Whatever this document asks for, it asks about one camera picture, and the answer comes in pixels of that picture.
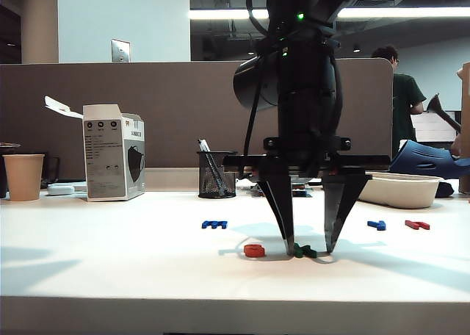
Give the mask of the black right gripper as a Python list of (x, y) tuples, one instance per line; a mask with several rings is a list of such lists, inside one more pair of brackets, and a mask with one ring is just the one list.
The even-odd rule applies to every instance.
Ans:
[[(350, 150), (349, 137), (326, 137), (288, 146), (279, 137), (264, 139), (265, 154), (229, 155), (223, 159), (226, 173), (238, 179), (258, 181), (276, 217), (286, 254), (294, 254), (294, 223), (291, 177), (312, 179), (347, 168), (388, 170), (387, 154), (344, 154)], [(328, 176), (322, 180), (325, 193), (325, 244), (332, 253), (348, 214), (366, 183), (372, 178), (365, 173)]]

